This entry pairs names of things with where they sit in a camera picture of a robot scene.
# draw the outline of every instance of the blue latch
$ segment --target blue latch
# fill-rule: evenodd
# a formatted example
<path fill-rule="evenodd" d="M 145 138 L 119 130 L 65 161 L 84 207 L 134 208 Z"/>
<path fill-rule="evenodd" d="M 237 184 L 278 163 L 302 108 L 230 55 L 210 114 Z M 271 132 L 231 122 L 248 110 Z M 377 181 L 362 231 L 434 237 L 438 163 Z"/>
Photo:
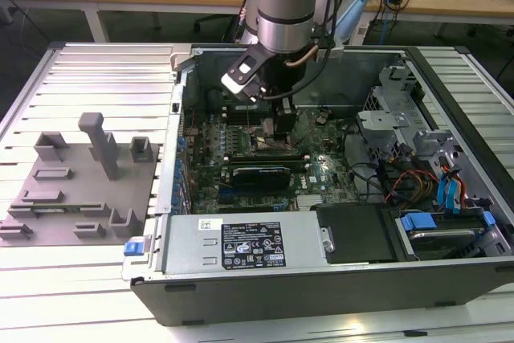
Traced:
<path fill-rule="evenodd" d="M 125 243 L 123 254 L 125 256 L 143 256 L 145 249 L 144 241 L 128 241 Z"/>
<path fill-rule="evenodd" d="M 489 212 L 488 210 L 484 211 L 484 213 L 483 213 L 483 220 L 487 224 L 488 228 L 490 228 L 490 227 L 492 227 L 493 225 L 496 224 L 495 218 L 492 216 L 492 213 Z"/>
<path fill-rule="evenodd" d="M 416 229 L 435 229 L 435 221 L 432 218 L 432 214 L 428 212 L 412 212 L 407 213 L 405 216 L 400 218 L 402 225 L 405 230 L 412 231 Z"/>

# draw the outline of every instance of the cable on desk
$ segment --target cable on desk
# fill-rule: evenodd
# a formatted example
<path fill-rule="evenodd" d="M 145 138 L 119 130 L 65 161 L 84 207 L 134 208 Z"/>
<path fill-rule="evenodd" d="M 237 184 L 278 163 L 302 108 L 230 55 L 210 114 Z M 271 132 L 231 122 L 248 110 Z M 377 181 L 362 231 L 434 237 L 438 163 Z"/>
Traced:
<path fill-rule="evenodd" d="M 35 24 L 35 22 L 32 20 L 32 18 L 25 12 L 23 11 L 20 6 L 18 6 L 18 4 L 16 4 L 16 2 L 14 0 L 8 0 L 14 7 L 16 7 L 19 12 L 21 12 L 23 14 L 23 16 L 25 16 L 27 18 L 27 20 L 29 22 L 32 23 L 32 25 L 35 27 L 35 29 L 47 40 L 47 42 L 51 42 L 50 38 L 48 38 L 48 35 L 46 35 L 43 30 L 41 30 L 39 28 L 39 26 L 37 24 Z"/>
<path fill-rule="evenodd" d="M 2 27 L 0 29 L 6 36 L 7 41 L 9 42 L 10 45 L 22 48 L 23 52 L 25 52 L 27 55 L 29 55 L 32 59 L 41 60 L 41 55 L 34 48 L 22 45 L 20 43 L 13 42 L 13 40 L 10 38 L 9 34 L 7 33 L 5 27 Z M 35 55 L 30 55 L 28 51 L 32 51 Z"/>
<path fill-rule="evenodd" d="M 375 14 L 375 17 L 373 18 L 373 20 L 371 21 L 371 23 L 369 24 L 369 29 L 368 29 L 368 32 L 370 31 L 374 31 L 373 27 L 375 25 L 375 23 L 377 22 L 378 20 L 378 15 L 381 13 L 381 17 L 380 19 L 382 20 L 384 18 L 384 14 L 386 12 L 387 9 L 389 10 L 392 10 L 394 12 L 393 14 L 393 17 L 392 17 L 392 26 L 389 30 L 386 30 L 386 34 L 387 36 L 383 39 L 384 41 L 387 40 L 387 38 L 390 37 L 391 33 L 393 32 L 393 29 L 396 27 L 397 23 L 398 23 L 398 14 L 401 10 L 404 10 L 408 5 L 409 5 L 409 2 L 410 0 L 405 0 L 405 2 L 402 2 L 402 4 L 400 4 L 399 6 L 395 6 L 395 5 L 392 5 L 390 3 L 386 3 L 384 2 L 384 0 L 380 0 L 380 4 L 378 6 L 378 11 L 377 13 Z"/>

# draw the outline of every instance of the blue tab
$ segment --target blue tab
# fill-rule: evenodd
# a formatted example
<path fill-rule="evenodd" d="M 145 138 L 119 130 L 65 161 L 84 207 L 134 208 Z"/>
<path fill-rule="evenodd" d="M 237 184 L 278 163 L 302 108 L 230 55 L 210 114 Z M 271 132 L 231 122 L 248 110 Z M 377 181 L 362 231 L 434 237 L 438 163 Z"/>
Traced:
<path fill-rule="evenodd" d="M 487 224 L 488 227 L 492 227 L 493 225 L 496 224 L 495 218 L 492 216 L 492 213 L 489 212 L 488 210 L 486 210 L 483 213 L 483 220 L 485 221 L 485 223 Z"/>
<path fill-rule="evenodd" d="M 444 203 L 444 188 L 447 185 L 447 180 L 445 179 L 445 174 L 441 176 L 439 180 L 439 186 L 437 188 L 437 203 L 442 205 Z"/>
<path fill-rule="evenodd" d="M 128 241 L 127 243 L 125 243 L 125 249 L 123 251 L 123 254 L 125 256 L 143 256 L 145 254 L 143 252 L 144 249 L 144 242 Z"/>
<path fill-rule="evenodd" d="M 435 229 L 435 221 L 428 212 L 411 212 L 400 218 L 406 231 L 415 229 Z"/>
<path fill-rule="evenodd" d="M 407 216 L 409 216 L 414 229 L 437 228 L 437 225 L 435 225 L 434 219 L 432 218 L 432 214 L 428 212 L 411 212 L 408 213 Z"/>
<path fill-rule="evenodd" d="M 407 232 L 412 231 L 414 229 L 414 224 L 410 220 L 408 214 L 400 218 L 400 221 L 402 221 L 403 229 L 405 229 Z"/>
<path fill-rule="evenodd" d="M 451 180 L 450 186 L 448 187 L 446 208 L 452 209 L 453 213 L 459 213 L 459 211 L 455 208 L 455 193 L 456 192 L 457 192 L 457 181 Z"/>

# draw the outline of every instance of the barcode sticker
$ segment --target barcode sticker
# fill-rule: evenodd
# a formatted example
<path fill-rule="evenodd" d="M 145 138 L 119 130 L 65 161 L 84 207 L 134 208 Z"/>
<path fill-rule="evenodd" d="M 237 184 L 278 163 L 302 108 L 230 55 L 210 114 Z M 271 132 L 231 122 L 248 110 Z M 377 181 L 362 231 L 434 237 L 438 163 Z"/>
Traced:
<path fill-rule="evenodd" d="M 219 231 L 222 229 L 222 218 L 200 218 L 198 220 L 199 231 Z"/>

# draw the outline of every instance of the power supply label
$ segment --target power supply label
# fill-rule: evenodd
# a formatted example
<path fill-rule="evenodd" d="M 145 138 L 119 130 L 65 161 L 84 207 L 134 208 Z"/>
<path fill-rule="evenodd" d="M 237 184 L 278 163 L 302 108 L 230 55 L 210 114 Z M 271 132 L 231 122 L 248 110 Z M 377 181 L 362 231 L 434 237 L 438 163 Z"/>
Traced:
<path fill-rule="evenodd" d="M 280 223 L 222 224 L 222 266 L 225 269 L 285 267 Z"/>

